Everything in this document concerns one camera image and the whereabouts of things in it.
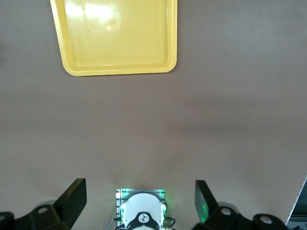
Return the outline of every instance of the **yellow tray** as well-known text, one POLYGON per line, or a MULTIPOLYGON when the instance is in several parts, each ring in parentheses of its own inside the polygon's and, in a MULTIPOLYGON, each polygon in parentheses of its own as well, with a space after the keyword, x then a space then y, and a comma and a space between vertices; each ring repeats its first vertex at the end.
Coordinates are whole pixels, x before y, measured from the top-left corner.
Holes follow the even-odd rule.
POLYGON ((177 61, 177 0, 50 0, 65 70, 159 73, 177 61))

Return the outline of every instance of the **circular logo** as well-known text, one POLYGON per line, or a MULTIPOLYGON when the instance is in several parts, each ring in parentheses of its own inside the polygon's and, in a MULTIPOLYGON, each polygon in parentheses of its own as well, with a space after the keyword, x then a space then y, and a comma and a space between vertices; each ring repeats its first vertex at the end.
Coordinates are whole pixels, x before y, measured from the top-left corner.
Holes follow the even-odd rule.
POLYGON ((147 223, 149 221, 149 216, 146 213, 142 213, 139 215, 139 222, 147 223))

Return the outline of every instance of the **plastic tray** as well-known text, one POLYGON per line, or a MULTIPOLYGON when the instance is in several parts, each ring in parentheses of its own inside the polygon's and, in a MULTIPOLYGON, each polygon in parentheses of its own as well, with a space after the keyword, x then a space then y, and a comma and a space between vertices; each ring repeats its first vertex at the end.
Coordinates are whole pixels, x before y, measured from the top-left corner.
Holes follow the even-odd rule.
POLYGON ((65 70, 74 76, 169 72, 177 0, 50 0, 65 70))

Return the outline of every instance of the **white device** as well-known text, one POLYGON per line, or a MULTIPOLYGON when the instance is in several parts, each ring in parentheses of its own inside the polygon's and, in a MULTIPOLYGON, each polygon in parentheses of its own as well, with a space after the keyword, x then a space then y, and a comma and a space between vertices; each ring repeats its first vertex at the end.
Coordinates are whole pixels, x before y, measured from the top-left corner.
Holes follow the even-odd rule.
POLYGON ((166 205, 149 193, 139 193, 120 205, 126 230, 160 230, 166 205))

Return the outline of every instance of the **round metal bolt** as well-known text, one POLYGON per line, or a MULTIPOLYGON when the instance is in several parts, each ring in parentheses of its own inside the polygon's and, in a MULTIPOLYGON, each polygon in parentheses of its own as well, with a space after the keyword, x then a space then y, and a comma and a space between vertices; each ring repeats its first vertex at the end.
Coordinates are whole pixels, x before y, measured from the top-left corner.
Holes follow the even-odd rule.
POLYGON ((42 214, 42 213, 44 213, 44 212, 46 212, 48 209, 46 208, 46 207, 42 207, 42 208, 40 208, 38 211, 37 211, 37 213, 38 214, 42 214))
POLYGON ((225 208, 225 207, 221 209, 221 212, 226 216, 231 215, 231 211, 229 209, 225 208))
POLYGON ((272 221, 269 217, 267 217, 267 216, 262 216, 262 217, 260 217, 260 220, 261 220, 263 223, 265 223, 265 224, 272 224, 272 223, 273 223, 273 221, 272 221))

